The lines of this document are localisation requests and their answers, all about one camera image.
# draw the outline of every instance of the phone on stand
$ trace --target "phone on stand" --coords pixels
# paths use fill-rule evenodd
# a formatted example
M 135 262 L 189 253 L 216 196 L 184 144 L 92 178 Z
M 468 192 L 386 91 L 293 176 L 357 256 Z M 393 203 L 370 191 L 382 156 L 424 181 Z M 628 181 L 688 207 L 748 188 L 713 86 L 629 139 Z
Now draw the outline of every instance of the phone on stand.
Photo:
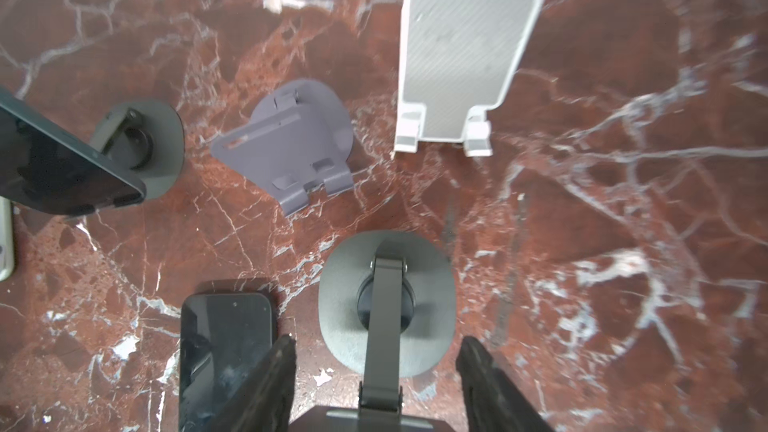
M 11 276 L 16 265 L 13 254 L 13 208 L 11 201 L 0 197 L 0 281 Z

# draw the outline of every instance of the phone screen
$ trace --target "phone screen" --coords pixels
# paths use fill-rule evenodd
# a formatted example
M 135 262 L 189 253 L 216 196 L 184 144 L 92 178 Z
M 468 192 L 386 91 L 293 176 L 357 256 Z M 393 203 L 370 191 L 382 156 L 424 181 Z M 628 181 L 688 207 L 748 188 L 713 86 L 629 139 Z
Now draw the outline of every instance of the phone screen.
M 63 216 L 82 216 L 143 198 L 130 184 L 2 107 L 0 196 Z

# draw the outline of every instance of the red marble countertop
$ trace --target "red marble countertop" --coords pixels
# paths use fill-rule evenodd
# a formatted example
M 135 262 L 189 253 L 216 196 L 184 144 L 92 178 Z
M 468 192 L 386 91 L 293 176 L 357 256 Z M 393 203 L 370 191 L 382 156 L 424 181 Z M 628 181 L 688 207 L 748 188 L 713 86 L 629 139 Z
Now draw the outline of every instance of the red marble countertop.
M 455 265 L 456 340 L 402 381 L 408 414 L 466 429 L 453 361 L 475 335 L 558 431 L 768 430 L 768 0 L 547 0 L 476 159 L 391 156 L 401 1 L 0 0 L 4 87 L 82 139 L 115 103 L 164 100 L 187 137 L 158 200 L 18 211 L 0 430 L 176 430 L 179 307 L 206 287 L 279 299 L 294 416 L 354 407 L 317 283 L 379 228 Z M 300 77 L 349 108 L 355 188 L 286 219 L 208 145 Z

